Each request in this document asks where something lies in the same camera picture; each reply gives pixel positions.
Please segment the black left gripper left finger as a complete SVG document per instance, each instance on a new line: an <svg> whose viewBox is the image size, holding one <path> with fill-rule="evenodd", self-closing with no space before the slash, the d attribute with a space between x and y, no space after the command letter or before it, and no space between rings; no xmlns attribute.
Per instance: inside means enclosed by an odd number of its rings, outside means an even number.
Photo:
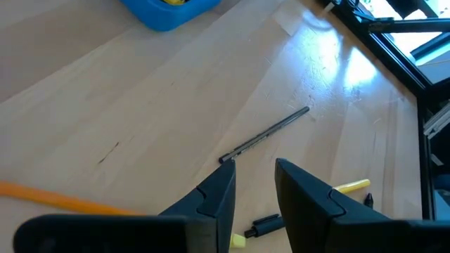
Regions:
<svg viewBox="0 0 450 253"><path fill-rule="evenodd" d="M236 164L223 163L158 214L48 214L23 223L14 252L227 252L236 198Z"/></svg>

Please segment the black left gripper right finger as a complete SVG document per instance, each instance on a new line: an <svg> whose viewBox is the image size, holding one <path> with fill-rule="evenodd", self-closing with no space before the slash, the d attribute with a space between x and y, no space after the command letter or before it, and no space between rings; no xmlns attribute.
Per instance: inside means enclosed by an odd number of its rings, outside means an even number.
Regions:
<svg viewBox="0 0 450 253"><path fill-rule="evenodd" d="M449 253L447 221L390 219L282 158L275 182L293 252Z"/></svg>

